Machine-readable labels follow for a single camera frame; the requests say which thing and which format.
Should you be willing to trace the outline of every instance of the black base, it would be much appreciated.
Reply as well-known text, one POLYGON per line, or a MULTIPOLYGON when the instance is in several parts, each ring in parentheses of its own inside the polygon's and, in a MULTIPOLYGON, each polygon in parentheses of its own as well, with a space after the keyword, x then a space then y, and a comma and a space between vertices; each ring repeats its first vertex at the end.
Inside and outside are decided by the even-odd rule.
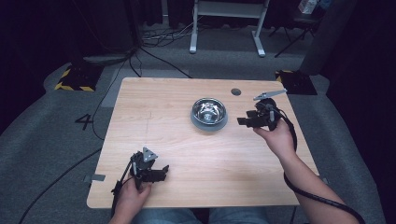
POLYGON ((278 70, 275 72, 276 80, 281 82, 288 94, 318 95, 309 76, 300 71, 278 70))
POLYGON ((56 85, 55 90, 95 91, 96 83, 104 67, 86 65, 83 68, 70 65, 56 85))

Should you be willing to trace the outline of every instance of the person's left hand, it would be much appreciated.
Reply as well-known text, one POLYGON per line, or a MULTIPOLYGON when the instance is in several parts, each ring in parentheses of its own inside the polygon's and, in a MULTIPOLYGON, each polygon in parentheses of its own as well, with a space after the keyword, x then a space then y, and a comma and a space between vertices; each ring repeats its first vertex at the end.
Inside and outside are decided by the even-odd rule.
POLYGON ((134 179, 128 175, 121 188, 116 211, 110 223, 131 223, 134 216, 142 209, 150 193, 151 183, 137 190, 134 179))

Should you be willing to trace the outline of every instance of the human arm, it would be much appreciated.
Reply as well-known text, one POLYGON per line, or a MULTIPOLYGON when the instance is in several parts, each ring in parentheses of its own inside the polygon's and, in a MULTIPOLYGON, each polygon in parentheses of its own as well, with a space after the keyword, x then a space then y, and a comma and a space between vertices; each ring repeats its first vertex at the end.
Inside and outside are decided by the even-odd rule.
MULTIPOLYGON (((276 154, 285 171, 286 177, 298 189, 318 195, 338 203, 345 204, 342 199, 325 185, 311 169, 297 156, 289 126, 280 120, 272 132, 262 128, 253 129, 261 136, 268 147, 276 154)), ((349 213, 320 203, 296 193, 296 197, 304 209, 310 223, 358 223, 349 213)))
POLYGON ((128 175, 128 179, 123 183, 116 211, 110 224, 131 223, 134 216, 140 211, 151 192, 151 184, 146 185, 140 190, 136 189, 134 179, 128 175))

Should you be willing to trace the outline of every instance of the person's right arm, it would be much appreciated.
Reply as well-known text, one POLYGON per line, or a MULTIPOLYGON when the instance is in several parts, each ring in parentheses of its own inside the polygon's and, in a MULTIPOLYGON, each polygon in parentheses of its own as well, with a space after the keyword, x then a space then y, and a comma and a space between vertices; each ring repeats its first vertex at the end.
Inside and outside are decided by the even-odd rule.
MULTIPOLYGON (((253 129, 261 136, 269 148, 276 154, 285 171, 286 177, 297 188, 316 194, 322 198, 345 204, 340 197, 324 184, 314 172, 297 156, 289 131, 289 126, 280 120, 272 132, 262 128, 253 129)), ((310 223, 359 223, 349 213, 320 203, 296 193, 296 197, 304 209, 310 223)))

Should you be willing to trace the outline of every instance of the wooden tabletop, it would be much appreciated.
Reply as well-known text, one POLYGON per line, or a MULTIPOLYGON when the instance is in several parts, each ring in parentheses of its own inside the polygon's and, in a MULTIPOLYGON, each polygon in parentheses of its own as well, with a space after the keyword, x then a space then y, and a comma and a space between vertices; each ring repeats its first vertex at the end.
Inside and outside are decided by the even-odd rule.
MULTIPOLYGON (((277 157, 236 120, 255 109, 253 97, 280 90, 283 86, 276 81, 125 78, 95 171, 106 178, 92 182, 88 206, 111 207, 110 191, 143 147, 159 156, 152 169, 170 166, 165 181, 153 184, 145 207, 298 204, 277 157), (232 95, 234 88, 241 95, 232 95), (205 97, 218 99, 227 109, 228 122, 219 131, 205 132, 191 122, 192 105, 205 97)), ((273 99, 294 124, 298 155, 318 175, 287 94, 273 99)))

